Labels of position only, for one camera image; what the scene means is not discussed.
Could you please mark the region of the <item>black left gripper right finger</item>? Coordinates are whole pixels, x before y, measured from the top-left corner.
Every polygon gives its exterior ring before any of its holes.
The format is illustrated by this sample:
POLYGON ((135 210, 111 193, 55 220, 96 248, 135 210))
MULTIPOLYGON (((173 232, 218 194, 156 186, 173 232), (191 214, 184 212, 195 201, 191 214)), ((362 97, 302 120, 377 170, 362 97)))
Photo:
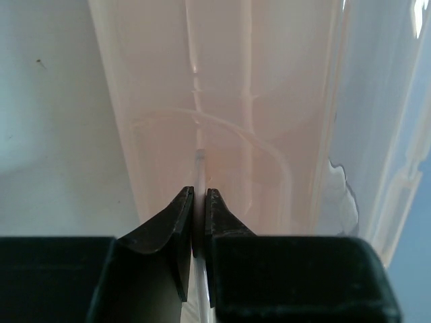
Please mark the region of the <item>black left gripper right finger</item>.
POLYGON ((372 246, 355 237, 258 236, 214 188, 205 198, 209 302, 217 322, 401 322, 372 246))

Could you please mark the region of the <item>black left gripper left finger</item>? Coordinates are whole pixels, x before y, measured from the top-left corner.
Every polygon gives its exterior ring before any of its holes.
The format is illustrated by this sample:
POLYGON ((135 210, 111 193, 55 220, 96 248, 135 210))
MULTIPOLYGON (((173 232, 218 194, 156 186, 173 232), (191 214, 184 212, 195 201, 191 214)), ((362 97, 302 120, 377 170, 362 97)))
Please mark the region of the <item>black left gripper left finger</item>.
POLYGON ((2 322, 179 322, 194 191, 121 238, 1 238, 2 322))

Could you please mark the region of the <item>pink plastic toolbox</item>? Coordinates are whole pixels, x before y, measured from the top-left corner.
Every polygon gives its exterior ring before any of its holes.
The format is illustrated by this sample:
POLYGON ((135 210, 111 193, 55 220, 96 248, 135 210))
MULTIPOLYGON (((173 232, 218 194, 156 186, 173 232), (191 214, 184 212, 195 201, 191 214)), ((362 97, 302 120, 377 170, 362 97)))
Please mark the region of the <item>pink plastic toolbox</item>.
POLYGON ((179 322, 217 322, 205 198, 390 265, 430 155, 429 1, 91 1, 140 225, 194 191, 179 322))

